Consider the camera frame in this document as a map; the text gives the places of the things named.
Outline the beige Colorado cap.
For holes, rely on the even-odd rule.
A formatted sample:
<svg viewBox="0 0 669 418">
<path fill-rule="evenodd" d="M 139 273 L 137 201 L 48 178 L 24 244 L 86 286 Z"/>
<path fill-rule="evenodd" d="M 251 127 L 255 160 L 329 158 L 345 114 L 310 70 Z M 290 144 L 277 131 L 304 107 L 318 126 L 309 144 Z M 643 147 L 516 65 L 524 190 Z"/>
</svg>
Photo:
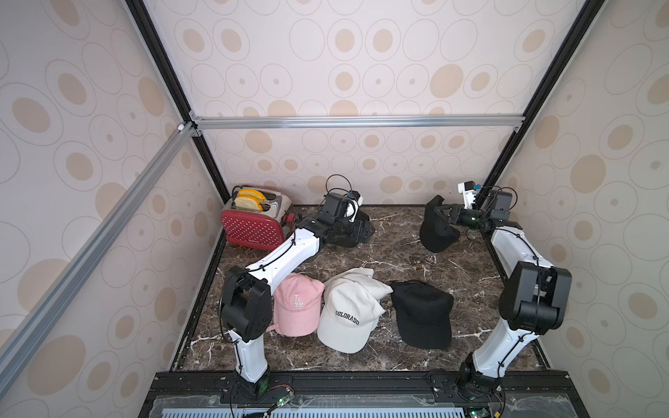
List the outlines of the beige Colorado cap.
<svg viewBox="0 0 669 418">
<path fill-rule="evenodd" d="M 358 353 L 368 343 L 384 312 L 378 299 L 364 286 L 337 279 L 325 292 L 317 336 L 333 350 Z"/>
</svg>

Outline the pink cap with logo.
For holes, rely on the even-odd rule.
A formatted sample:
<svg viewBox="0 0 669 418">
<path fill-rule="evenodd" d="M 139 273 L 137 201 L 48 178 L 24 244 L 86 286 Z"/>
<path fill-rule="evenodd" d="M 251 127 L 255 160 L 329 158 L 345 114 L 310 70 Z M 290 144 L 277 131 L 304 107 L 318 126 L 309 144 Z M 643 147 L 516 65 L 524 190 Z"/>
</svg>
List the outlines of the pink cap with logo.
<svg viewBox="0 0 669 418">
<path fill-rule="evenodd" d="M 268 331 L 287 337 L 315 332 L 321 317 L 324 284 L 306 275 L 291 273 L 273 295 L 273 320 Z"/>
</svg>

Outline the black cap white patch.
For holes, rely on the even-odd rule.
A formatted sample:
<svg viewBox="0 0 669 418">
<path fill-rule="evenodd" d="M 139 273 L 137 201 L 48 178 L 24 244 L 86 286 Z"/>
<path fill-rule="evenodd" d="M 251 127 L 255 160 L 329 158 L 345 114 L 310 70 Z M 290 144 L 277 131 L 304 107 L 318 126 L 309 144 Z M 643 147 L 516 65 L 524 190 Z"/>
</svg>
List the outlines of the black cap white patch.
<svg viewBox="0 0 669 418">
<path fill-rule="evenodd" d="M 324 242 L 338 247 L 354 248 L 366 244 L 375 233 L 370 217 L 359 211 L 353 221 L 338 219 L 325 234 Z"/>
</svg>

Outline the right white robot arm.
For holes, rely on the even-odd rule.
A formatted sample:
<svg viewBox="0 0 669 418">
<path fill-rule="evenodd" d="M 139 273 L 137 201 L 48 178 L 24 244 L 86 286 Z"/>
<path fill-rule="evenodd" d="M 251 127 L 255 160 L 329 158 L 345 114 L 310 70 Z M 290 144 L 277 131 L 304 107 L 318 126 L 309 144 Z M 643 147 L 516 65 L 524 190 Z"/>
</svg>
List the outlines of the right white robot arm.
<svg viewBox="0 0 669 418">
<path fill-rule="evenodd" d="M 531 245 L 522 227 L 509 220 L 506 204 L 495 201 L 485 211 L 475 209 L 471 202 L 475 194 L 473 189 L 462 191 L 464 204 L 445 204 L 435 196 L 427 211 L 446 227 L 447 242 L 459 238 L 455 226 L 488 235 L 506 277 L 498 300 L 498 324 L 459 370 L 457 390 L 470 401 L 498 392 L 508 367 L 523 349 L 562 325 L 572 282 L 569 270 L 548 261 Z"/>
</svg>

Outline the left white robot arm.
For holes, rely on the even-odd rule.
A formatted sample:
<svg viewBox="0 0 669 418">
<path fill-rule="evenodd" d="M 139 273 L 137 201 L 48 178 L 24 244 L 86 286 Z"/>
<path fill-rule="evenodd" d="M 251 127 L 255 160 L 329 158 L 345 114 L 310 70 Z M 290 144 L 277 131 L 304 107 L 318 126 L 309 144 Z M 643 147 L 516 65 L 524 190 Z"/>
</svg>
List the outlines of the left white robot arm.
<svg viewBox="0 0 669 418">
<path fill-rule="evenodd" d="M 221 331 L 228 334 L 236 360 L 238 383 L 249 392 L 268 386 L 263 335 L 273 318 L 273 296 L 280 284 L 322 247 L 354 248 L 374 233 L 361 210 L 362 195 L 353 190 L 329 191 L 314 216 L 299 220 L 289 237 L 266 257 L 225 275 L 219 299 Z"/>
</svg>

